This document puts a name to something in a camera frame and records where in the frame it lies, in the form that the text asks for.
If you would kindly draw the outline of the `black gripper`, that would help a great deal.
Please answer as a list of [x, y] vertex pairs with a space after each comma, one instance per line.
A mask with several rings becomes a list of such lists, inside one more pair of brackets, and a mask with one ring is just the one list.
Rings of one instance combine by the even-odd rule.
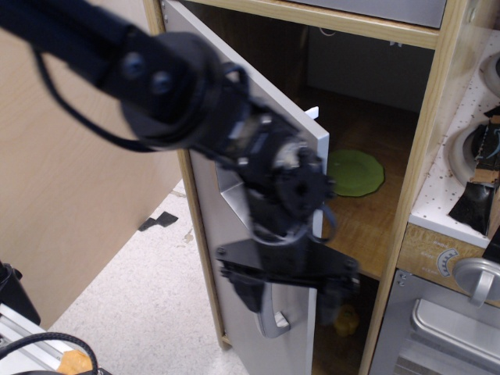
[[316, 322], [331, 325], [346, 298], [359, 289], [359, 263], [322, 242], [303, 235], [279, 245], [246, 239], [216, 250], [222, 275], [253, 313], [263, 310], [267, 282], [318, 290]]

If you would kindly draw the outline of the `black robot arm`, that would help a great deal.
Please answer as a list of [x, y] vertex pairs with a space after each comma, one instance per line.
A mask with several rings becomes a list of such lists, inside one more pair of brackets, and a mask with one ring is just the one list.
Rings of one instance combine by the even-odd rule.
[[[151, 37], [85, 1], [4, 1], [1, 26], [31, 46], [52, 97], [99, 137], [133, 152], [190, 149], [238, 175], [251, 237], [220, 246], [216, 257], [250, 311], [269, 311], [269, 284], [286, 284], [316, 289], [318, 323], [336, 320], [359, 276], [354, 259], [312, 232], [315, 212], [334, 219], [326, 204], [332, 180], [298, 128], [251, 95], [243, 66], [221, 61], [195, 34]], [[44, 53], [119, 100], [135, 139], [64, 101]]]

